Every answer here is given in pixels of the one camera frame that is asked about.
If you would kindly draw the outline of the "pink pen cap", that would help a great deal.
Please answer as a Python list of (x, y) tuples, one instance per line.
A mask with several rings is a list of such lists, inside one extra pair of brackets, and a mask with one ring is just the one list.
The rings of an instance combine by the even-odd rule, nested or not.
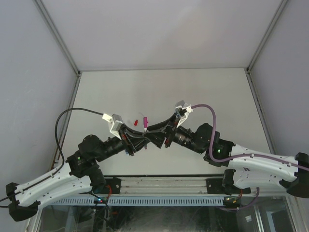
[(146, 129), (148, 127), (148, 119), (147, 117), (143, 118), (143, 127)]

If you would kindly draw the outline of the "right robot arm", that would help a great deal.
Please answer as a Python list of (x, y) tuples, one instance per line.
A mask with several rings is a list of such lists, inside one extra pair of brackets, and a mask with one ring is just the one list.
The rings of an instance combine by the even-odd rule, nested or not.
[(195, 132), (181, 126), (184, 119), (172, 116), (170, 119), (148, 125), (143, 119), (144, 131), (155, 134), (156, 141), (169, 147), (177, 143), (196, 153), (204, 154), (203, 159), (216, 167), (224, 166), (222, 185), (225, 190), (231, 188), (266, 188), (277, 186), (292, 196), (309, 196), (309, 156), (297, 153), (295, 156), (279, 156), (237, 145), (220, 138), (219, 132), (204, 123)]

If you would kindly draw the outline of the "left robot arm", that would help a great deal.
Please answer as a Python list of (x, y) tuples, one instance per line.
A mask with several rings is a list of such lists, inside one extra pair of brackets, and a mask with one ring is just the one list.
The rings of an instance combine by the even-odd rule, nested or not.
[(134, 155), (150, 142), (149, 131), (135, 131), (122, 125), (118, 135), (105, 142), (95, 135), (86, 136), (78, 150), (42, 176), (24, 184), (6, 185), (11, 218), (24, 221), (52, 202), (80, 193), (100, 193), (106, 180), (99, 163), (126, 151)]

